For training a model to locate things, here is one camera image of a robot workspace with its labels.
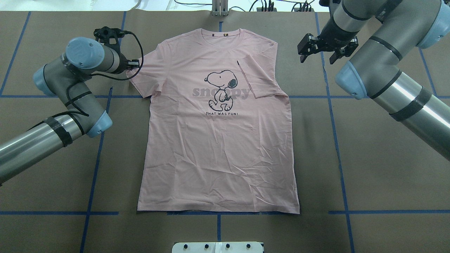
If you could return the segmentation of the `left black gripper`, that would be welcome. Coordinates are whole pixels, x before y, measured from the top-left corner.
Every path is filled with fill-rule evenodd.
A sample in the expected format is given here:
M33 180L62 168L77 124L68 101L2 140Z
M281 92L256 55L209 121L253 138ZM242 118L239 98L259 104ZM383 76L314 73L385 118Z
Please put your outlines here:
M133 70L140 68L139 60L128 60L122 53L119 54L119 66L117 68L117 74L121 74L126 70Z

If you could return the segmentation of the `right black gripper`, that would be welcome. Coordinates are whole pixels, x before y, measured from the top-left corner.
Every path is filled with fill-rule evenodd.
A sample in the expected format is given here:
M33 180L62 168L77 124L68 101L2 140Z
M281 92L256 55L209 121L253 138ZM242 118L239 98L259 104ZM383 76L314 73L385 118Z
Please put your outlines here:
M359 46L358 37L355 36L356 32L342 30L331 18L318 37L307 33L298 43L297 51L300 62L304 63L308 56L318 53L318 49L327 52L334 50L329 58L331 65L342 57L350 57Z

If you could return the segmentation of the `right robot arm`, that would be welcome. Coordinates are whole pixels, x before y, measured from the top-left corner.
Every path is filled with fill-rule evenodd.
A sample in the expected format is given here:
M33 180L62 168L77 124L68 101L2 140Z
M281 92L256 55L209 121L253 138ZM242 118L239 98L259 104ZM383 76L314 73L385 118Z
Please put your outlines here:
M369 97L396 121L449 159L449 107L401 71L415 47L429 48L449 33L443 0L322 0L330 19L318 36L297 46L301 62L333 52L329 62L350 60L335 77L355 99Z

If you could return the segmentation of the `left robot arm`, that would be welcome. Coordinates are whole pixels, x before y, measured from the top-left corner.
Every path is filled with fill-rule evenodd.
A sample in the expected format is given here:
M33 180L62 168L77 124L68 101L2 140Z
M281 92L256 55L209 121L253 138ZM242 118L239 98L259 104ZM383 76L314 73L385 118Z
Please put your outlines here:
M18 112L18 118L26 123L15 124L13 111L1 120L1 130L13 127L19 131L14 136L1 133L7 139L1 142L1 184L80 137L94 138L112 126L106 108L86 83L96 76L115 80L114 74L140 71L143 55L127 59L120 49L118 39L124 35L132 32L97 34L95 39L75 37L57 58L36 70L33 82L42 95L29 102L20 100L29 115Z

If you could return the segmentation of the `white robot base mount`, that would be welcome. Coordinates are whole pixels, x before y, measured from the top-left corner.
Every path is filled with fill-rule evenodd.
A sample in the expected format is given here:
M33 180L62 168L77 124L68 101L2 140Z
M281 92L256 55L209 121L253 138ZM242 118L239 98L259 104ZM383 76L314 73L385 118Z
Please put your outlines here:
M264 244L257 241L179 242L172 253L264 253Z

